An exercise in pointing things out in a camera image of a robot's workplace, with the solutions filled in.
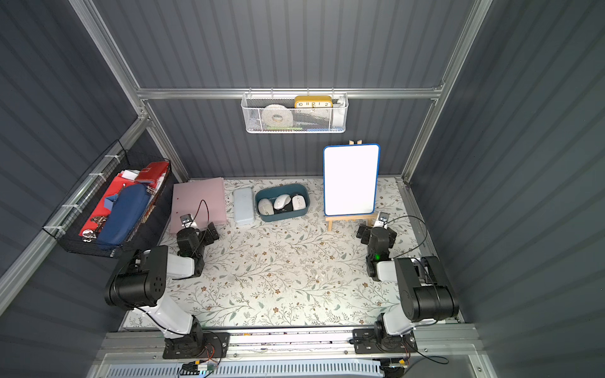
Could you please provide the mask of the pink folder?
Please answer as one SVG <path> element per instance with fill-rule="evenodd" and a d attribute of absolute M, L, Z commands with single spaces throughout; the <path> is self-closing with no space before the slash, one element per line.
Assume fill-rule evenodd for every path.
<path fill-rule="evenodd" d="M 220 177 L 174 184 L 169 233 L 184 228 L 181 217 L 186 215 L 192 216 L 196 228 L 204 229 L 210 222 L 226 225 L 225 199 L 225 181 Z"/>

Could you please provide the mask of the beige white mouse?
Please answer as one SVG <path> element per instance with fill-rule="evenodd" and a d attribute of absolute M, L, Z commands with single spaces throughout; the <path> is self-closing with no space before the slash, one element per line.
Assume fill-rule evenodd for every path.
<path fill-rule="evenodd" d="M 262 216 L 272 216 L 275 214 L 274 204 L 268 198 L 262 198 L 258 202 L 258 212 Z"/>

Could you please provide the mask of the white tape roll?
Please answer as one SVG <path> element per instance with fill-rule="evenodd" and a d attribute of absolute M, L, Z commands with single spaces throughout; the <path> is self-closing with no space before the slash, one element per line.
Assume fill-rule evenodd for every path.
<path fill-rule="evenodd" d="M 292 110 L 278 104 L 265 107 L 261 111 L 261 121 L 265 129 L 289 129 L 295 124 Z"/>

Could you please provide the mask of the red package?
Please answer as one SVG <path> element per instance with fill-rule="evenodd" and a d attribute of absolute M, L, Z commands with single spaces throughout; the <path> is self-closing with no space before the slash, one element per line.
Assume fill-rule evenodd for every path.
<path fill-rule="evenodd" d="M 169 173 L 170 163 L 167 161 L 151 162 L 142 169 L 125 169 L 120 171 L 120 173 L 111 181 L 110 186 L 106 189 L 102 198 L 91 212 L 88 220 L 84 222 L 84 226 L 80 230 L 80 237 L 83 241 L 86 243 L 97 241 L 99 233 L 102 231 L 110 216 L 113 204 L 123 188 L 134 184 L 143 184 L 147 187 L 147 191 L 151 194 L 151 198 L 143 216 L 129 234 L 130 236 L 135 231 L 136 227 L 145 222 L 151 214 L 155 207 L 155 203 L 157 202 L 157 198 L 163 190 L 165 179 Z"/>

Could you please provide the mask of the yellow clock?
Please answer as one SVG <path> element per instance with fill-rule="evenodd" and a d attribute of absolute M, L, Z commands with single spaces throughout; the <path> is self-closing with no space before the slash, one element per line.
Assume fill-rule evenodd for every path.
<path fill-rule="evenodd" d="M 330 109 L 333 107 L 329 95 L 299 95 L 295 98 L 296 109 Z"/>

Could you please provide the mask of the navy blue pouch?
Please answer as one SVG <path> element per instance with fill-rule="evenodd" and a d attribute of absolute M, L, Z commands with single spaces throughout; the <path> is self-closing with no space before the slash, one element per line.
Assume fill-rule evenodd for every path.
<path fill-rule="evenodd" d="M 143 184 L 123 188 L 97 237 L 96 244 L 102 250 L 110 250 L 123 244 L 143 216 L 150 198 L 151 194 Z"/>

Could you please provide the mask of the glossy white mouse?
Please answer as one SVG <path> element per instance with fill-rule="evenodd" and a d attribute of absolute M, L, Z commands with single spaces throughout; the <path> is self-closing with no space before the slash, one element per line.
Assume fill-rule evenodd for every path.
<path fill-rule="evenodd" d="M 288 194 L 279 195 L 274 200 L 274 209 L 275 210 L 283 210 L 290 203 L 291 203 L 291 196 L 290 195 L 288 195 Z"/>

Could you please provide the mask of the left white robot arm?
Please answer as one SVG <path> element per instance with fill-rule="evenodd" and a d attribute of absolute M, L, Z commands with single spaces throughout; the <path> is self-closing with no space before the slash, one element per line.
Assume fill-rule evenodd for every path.
<path fill-rule="evenodd" d="M 228 351 L 229 334 L 205 330 L 167 293 L 167 281 L 200 277 L 205 267 L 204 248 L 219 240 L 211 222 L 203 231 L 183 228 L 177 233 L 178 252 L 166 245 L 131 250 L 121 256 L 110 277 L 105 301 L 123 310 L 138 311 L 162 332 L 164 359 L 204 358 L 221 361 Z"/>

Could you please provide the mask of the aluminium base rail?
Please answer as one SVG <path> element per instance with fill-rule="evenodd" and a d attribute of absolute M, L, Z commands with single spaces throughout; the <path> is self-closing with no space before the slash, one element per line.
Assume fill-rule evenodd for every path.
<path fill-rule="evenodd" d="M 370 326 L 209 329 L 209 345 L 169 359 L 160 332 L 107 334 L 89 377 L 494 377 L 472 324 L 378 338 Z"/>

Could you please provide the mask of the teal storage box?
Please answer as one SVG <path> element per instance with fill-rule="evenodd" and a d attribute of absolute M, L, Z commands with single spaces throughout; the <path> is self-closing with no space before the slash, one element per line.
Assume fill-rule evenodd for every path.
<path fill-rule="evenodd" d="M 264 222 L 275 222 L 308 213 L 310 197 L 302 184 L 262 189 L 255 195 L 255 209 Z"/>

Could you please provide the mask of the floral table mat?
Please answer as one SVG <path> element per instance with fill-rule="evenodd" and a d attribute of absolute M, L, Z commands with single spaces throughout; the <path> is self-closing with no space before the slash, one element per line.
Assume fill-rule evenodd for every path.
<path fill-rule="evenodd" d="M 327 225 L 322 179 L 299 183 L 310 197 L 306 215 L 275 222 L 256 218 L 239 226 L 234 192 L 258 192 L 284 181 L 225 181 L 227 222 L 217 229 L 220 238 L 206 248 L 200 277 L 169 281 L 170 298 L 204 326 L 227 328 L 372 324 L 396 307 L 396 284 L 367 275 L 358 223 Z"/>

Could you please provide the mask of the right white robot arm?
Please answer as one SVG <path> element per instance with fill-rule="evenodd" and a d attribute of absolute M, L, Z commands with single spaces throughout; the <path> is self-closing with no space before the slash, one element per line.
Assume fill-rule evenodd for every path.
<path fill-rule="evenodd" d="M 356 237 L 367 246 L 366 271 L 376 282 L 395 283 L 400 303 L 380 313 L 373 329 L 354 330 L 356 354 L 416 353 L 414 330 L 455 317 L 458 298 L 436 256 L 391 257 L 396 233 L 390 228 L 360 225 Z"/>

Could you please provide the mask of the light blue case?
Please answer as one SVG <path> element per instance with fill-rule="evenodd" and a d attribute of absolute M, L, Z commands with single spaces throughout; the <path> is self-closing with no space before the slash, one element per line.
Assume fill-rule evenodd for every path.
<path fill-rule="evenodd" d="M 250 225 L 254 222 L 254 196 L 251 187 L 243 187 L 234 190 L 233 212 L 237 226 Z"/>

